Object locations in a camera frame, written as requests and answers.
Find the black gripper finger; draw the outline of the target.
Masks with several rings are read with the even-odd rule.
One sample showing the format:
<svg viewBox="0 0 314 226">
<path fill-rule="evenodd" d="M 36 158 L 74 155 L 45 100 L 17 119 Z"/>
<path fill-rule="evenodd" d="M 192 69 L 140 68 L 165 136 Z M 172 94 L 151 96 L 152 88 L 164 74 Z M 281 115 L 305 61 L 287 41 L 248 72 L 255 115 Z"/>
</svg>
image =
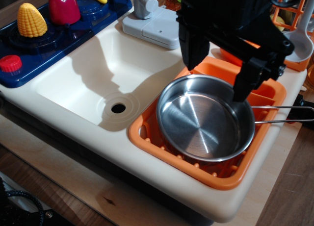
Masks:
<svg viewBox="0 0 314 226">
<path fill-rule="evenodd" d="M 243 62 L 241 70 L 235 78 L 233 101 L 244 102 L 250 93 L 257 90 L 264 81 L 277 80 L 285 68 L 285 64 L 274 66 L 260 59 Z"/>
<path fill-rule="evenodd" d="M 179 22 L 179 42 L 183 62 L 189 71 L 198 66 L 208 55 L 210 43 L 198 29 Z"/>
</svg>

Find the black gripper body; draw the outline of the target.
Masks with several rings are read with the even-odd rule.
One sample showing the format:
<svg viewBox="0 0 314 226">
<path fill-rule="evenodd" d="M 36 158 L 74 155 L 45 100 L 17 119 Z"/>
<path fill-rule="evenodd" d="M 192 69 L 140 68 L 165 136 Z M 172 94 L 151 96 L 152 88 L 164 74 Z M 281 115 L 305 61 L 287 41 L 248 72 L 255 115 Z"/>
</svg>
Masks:
<svg viewBox="0 0 314 226">
<path fill-rule="evenodd" d="M 276 0 L 181 0 L 178 22 L 198 29 L 209 42 L 242 60 L 253 56 L 242 40 L 260 45 L 265 54 L 285 58 L 294 45 L 272 23 L 272 6 L 290 7 L 294 1 Z"/>
</svg>

